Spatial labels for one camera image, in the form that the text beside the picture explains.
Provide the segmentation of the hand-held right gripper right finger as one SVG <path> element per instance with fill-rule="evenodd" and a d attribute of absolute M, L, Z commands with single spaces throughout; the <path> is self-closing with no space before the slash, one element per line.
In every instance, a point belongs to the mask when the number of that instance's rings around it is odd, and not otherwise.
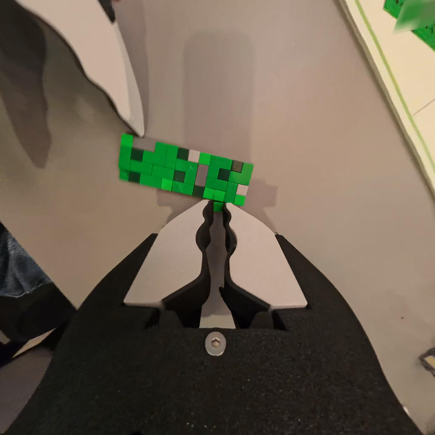
<path fill-rule="evenodd" d="M 222 216 L 227 255 L 220 295 L 236 328 L 249 328 L 258 313 L 307 308 L 275 232 L 232 203 Z"/>

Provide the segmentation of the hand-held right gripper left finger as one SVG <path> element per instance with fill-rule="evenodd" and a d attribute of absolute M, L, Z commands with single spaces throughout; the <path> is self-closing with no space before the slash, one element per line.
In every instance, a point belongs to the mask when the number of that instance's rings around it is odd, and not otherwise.
<path fill-rule="evenodd" d="M 175 312 L 186 328 L 199 328 L 210 295 L 206 249 L 213 201 L 200 201 L 157 234 L 123 302 Z"/>

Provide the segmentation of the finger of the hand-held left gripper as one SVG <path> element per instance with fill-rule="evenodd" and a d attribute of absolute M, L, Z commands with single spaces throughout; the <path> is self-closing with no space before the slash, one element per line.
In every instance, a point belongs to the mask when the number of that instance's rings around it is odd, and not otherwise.
<path fill-rule="evenodd" d="M 78 58 L 87 78 L 110 98 L 118 115 L 139 137 L 144 112 L 138 84 L 119 26 L 97 0 L 19 0 L 52 27 Z"/>

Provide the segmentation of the green brick plate assembly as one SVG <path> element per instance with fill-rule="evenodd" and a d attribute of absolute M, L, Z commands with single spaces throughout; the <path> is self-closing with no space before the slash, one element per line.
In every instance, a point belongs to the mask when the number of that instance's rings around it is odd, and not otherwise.
<path fill-rule="evenodd" d="M 252 163 L 130 133 L 121 135 L 119 178 L 142 186 L 244 206 Z"/>

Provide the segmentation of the grey desk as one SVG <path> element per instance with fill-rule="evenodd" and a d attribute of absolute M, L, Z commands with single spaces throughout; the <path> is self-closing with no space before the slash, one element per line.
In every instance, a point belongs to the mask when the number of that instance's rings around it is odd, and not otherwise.
<path fill-rule="evenodd" d="M 254 163 L 247 212 L 342 293 L 434 429 L 434 199 L 336 1 L 121 1 L 147 134 Z M 1 18 L 1 221 L 75 305 L 193 198 L 118 179 L 126 125 L 47 24 Z"/>

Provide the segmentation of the dark ribbed clothing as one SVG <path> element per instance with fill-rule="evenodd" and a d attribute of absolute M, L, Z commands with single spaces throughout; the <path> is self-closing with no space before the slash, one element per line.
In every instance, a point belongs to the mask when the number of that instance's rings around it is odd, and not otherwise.
<path fill-rule="evenodd" d="M 8 342 L 1 343 L 0 366 L 30 340 L 53 329 L 61 331 L 76 313 L 76 307 L 53 283 L 20 296 L 0 297 L 0 329 Z"/>

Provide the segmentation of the person's blue jeans leg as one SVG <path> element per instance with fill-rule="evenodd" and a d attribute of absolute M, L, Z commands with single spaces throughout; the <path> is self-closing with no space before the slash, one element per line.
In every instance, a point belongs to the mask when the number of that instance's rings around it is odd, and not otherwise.
<path fill-rule="evenodd" d="M 0 295 L 20 297 L 52 283 L 16 238 L 0 224 Z"/>

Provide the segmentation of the black brick with pin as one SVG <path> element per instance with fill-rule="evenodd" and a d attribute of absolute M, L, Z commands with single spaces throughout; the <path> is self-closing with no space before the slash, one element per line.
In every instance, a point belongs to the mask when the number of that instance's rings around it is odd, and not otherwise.
<path fill-rule="evenodd" d="M 418 356 L 418 360 L 423 368 L 433 377 L 435 376 L 435 347 L 428 349 Z"/>

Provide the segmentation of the open instruction booklet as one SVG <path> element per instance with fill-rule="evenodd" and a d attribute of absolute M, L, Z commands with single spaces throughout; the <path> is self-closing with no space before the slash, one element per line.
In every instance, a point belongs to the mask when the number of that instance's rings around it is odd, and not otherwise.
<path fill-rule="evenodd" d="M 434 20 L 400 32 L 402 0 L 340 0 L 357 40 L 408 141 L 421 172 L 435 192 Z"/>

